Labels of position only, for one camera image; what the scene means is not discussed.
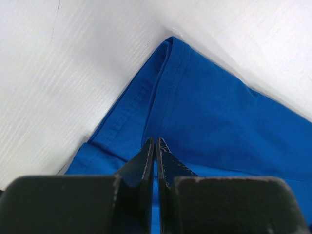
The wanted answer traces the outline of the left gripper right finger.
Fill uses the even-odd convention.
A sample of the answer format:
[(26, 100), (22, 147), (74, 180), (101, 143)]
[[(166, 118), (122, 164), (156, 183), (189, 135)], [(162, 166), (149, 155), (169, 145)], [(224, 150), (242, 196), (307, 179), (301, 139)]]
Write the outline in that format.
[(200, 177), (156, 143), (163, 234), (306, 234), (291, 188), (272, 176)]

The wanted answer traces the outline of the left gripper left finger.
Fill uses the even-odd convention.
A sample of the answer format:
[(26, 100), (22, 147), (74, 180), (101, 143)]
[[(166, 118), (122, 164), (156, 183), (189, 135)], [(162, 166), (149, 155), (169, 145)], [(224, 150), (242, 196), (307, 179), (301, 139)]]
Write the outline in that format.
[(154, 140), (112, 175), (22, 176), (0, 198), (3, 234), (148, 234)]

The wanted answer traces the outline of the blue t shirt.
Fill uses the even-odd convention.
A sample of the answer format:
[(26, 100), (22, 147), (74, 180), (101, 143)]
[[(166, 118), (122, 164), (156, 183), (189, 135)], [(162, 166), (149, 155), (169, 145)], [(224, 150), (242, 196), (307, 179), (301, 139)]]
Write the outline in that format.
[(285, 180), (311, 224), (312, 124), (175, 37), (156, 48), (67, 174), (111, 174), (150, 137), (201, 176)]

